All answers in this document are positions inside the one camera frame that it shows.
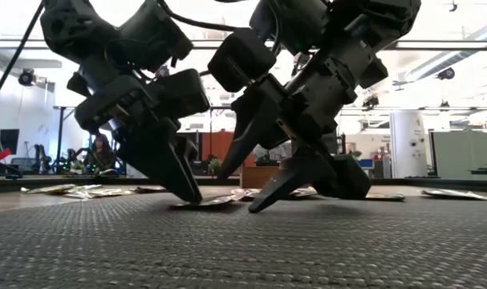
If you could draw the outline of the black wall monitor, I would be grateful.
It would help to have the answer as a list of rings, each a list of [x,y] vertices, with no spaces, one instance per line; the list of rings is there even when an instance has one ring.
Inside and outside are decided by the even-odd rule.
[[[0,130],[0,152],[3,149],[9,149],[12,154],[17,153],[18,147],[18,129],[2,129]]]

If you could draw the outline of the grey woven placemat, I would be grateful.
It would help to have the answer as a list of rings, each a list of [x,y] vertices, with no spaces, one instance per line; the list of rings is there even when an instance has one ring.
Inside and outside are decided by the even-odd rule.
[[[487,289],[487,201],[166,204],[0,212],[0,289]]]

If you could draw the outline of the person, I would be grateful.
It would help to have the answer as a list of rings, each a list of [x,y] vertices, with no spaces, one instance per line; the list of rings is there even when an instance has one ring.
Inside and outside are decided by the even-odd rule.
[[[286,158],[291,157],[291,142],[287,141],[273,149],[265,149],[257,145],[253,150],[254,163],[256,166],[277,166]]]
[[[95,136],[91,145],[91,151],[87,154],[83,163],[92,165],[94,174],[115,168],[115,154],[104,134],[99,133]]]

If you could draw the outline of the green partition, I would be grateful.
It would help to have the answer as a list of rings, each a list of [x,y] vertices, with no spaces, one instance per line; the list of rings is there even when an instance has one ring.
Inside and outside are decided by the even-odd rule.
[[[434,132],[433,156],[442,179],[487,180],[472,171],[487,168],[487,132],[466,130]]]

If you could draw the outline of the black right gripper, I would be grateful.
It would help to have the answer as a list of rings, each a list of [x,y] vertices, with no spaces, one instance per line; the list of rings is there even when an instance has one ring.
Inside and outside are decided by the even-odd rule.
[[[323,134],[335,131],[336,115],[355,101],[358,86],[369,88],[388,76],[376,56],[387,45],[388,37],[371,24],[353,23],[332,35],[286,90],[271,74],[251,84],[231,104],[236,127],[218,177],[234,173],[257,145],[273,149],[288,137],[305,145],[320,143]],[[277,124],[281,111],[282,128]],[[305,185],[324,197],[363,200],[371,180],[350,154],[333,156],[299,146],[265,183],[249,212],[258,213]]]

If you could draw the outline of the orange partition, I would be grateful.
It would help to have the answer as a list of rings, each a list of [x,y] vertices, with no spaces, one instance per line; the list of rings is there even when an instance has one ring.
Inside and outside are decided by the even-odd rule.
[[[219,132],[203,132],[201,134],[201,159],[208,159],[209,155],[225,160],[232,143],[233,132],[221,130]]]

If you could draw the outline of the small potted plant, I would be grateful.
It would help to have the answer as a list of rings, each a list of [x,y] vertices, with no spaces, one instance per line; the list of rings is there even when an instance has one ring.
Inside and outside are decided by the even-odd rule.
[[[208,174],[211,176],[218,176],[221,173],[222,166],[222,159],[217,157],[210,159],[208,162]]]

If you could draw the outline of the white round pillar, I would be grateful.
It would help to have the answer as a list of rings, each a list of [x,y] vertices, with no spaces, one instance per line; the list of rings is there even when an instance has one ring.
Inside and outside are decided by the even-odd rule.
[[[428,162],[420,111],[390,113],[392,177],[427,177]]]

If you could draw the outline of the black background rig frame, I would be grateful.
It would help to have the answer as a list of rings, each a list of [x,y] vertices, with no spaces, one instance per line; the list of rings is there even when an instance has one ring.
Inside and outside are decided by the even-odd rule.
[[[58,132],[55,156],[55,172],[63,174],[63,165],[60,161],[62,155],[68,149],[79,151],[85,145],[89,147],[92,141],[92,134],[83,130],[75,120],[75,107],[54,106],[58,111]]]
[[[209,112],[209,131],[205,136],[206,155],[222,160],[229,150],[236,120],[229,109],[213,109]]]

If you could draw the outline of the yellow tea packet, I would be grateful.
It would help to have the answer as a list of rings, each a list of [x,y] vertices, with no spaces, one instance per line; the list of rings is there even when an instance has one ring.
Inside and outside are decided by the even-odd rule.
[[[132,195],[136,192],[133,189],[121,189],[121,188],[110,188],[110,189],[96,189],[91,192],[93,198],[99,197],[119,197],[125,195]]]

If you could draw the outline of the wooden compartment box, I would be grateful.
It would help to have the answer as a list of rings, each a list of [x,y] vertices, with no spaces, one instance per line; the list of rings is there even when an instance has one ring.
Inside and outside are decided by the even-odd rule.
[[[261,189],[281,170],[280,166],[243,167],[240,174],[240,187],[242,189]]]

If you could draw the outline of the grey cabinet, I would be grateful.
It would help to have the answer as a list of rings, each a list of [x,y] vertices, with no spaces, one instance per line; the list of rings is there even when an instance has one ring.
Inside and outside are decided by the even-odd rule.
[[[392,177],[391,157],[388,154],[377,154],[373,157],[373,177],[388,179]]]

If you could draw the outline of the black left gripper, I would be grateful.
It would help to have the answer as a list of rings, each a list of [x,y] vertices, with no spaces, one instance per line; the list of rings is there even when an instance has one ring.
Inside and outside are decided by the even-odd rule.
[[[154,111],[148,85],[161,65],[192,48],[164,0],[144,0],[121,26],[102,19],[89,0],[67,0],[66,57],[79,65],[67,87],[86,98],[75,111],[79,126],[97,132],[110,124],[123,161],[190,203],[202,200],[190,166],[197,146],[177,134],[180,119]]]

